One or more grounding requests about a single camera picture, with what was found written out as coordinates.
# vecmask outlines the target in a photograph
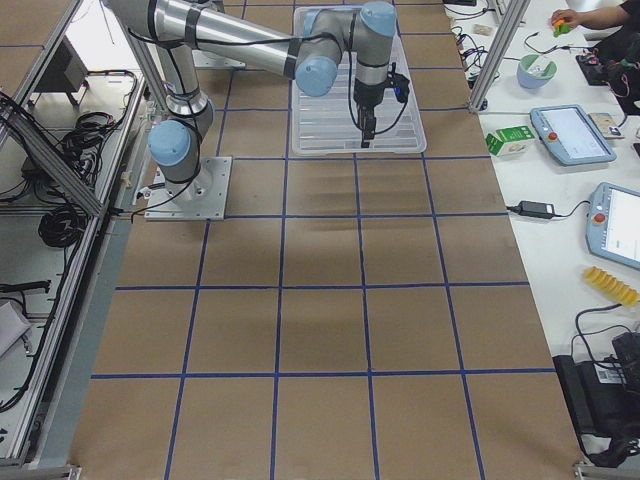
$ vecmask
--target screen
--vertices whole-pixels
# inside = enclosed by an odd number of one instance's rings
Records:
[[[611,189],[604,249],[640,261],[640,197]]]
[[[575,108],[546,110],[543,114],[570,159],[608,155],[586,119]]]

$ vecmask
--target blue bowl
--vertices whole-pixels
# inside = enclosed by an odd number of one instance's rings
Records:
[[[549,62],[543,72],[538,73],[530,73],[528,72],[529,67],[533,65],[538,59],[539,55],[526,55],[520,60],[518,63],[518,83],[523,88],[540,88],[543,85],[546,85],[549,80],[553,78],[553,76],[558,71],[558,67],[555,62]]]

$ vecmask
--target table surface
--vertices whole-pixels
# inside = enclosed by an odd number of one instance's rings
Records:
[[[455,10],[477,11],[481,3],[475,8],[456,7]],[[562,3],[536,0],[534,9],[532,2],[506,56],[521,58],[535,53],[524,44],[524,39],[535,32],[540,33],[530,39],[530,44],[541,51],[554,45],[587,45],[579,30],[553,37],[549,18],[554,10],[562,8]],[[496,27],[495,17],[491,14],[454,24],[461,26],[465,33],[471,32],[474,24]],[[478,45],[490,48],[490,36],[471,35]],[[553,105],[579,104],[587,113],[610,113],[621,122],[624,113],[609,88],[589,86],[582,76],[574,59],[578,53],[580,50],[556,50],[546,55],[556,62],[558,72],[547,85],[533,90],[520,87],[516,79],[517,62],[505,58],[499,68],[500,76],[487,94],[488,108],[479,114],[484,133],[510,126],[530,126],[532,108]],[[601,182],[640,190],[640,158],[632,148],[634,142],[640,141],[637,138],[639,127],[640,117],[630,116],[625,121],[621,127],[624,138],[610,141],[617,160],[607,164],[563,167],[540,142],[520,154],[492,156],[505,203],[514,205],[520,200],[553,203],[558,213],[567,214],[578,202],[587,200]],[[584,270],[595,265],[640,289],[636,270],[589,253],[585,241],[586,212],[587,207],[582,206],[570,218],[553,221],[511,216],[552,355],[569,353],[575,334],[574,317],[579,311],[613,303],[582,279]],[[634,328],[637,321],[637,313],[619,309],[604,316],[584,318],[583,328],[585,331],[597,330],[617,323]],[[611,338],[620,332],[613,330],[591,337],[589,342],[594,354],[612,353]],[[576,358],[586,358],[577,344]]]

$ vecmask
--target person's hand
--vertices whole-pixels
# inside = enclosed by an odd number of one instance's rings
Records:
[[[564,20],[564,23],[573,29],[580,25],[582,18],[580,13],[575,10],[556,10],[551,15],[551,24],[553,25],[558,20]]]

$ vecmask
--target black electronic device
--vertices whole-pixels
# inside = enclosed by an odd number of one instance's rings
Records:
[[[604,65],[598,60],[598,57],[592,55],[576,55],[576,61],[589,85],[599,86],[607,84],[607,72]]]
[[[640,422],[640,397],[616,380],[615,370],[594,362],[576,365],[568,355],[553,357],[553,362],[578,435],[615,437],[627,425]]]
[[[625,332],[611,343],[624,373],[627,390],[640,394],[640,333]]]

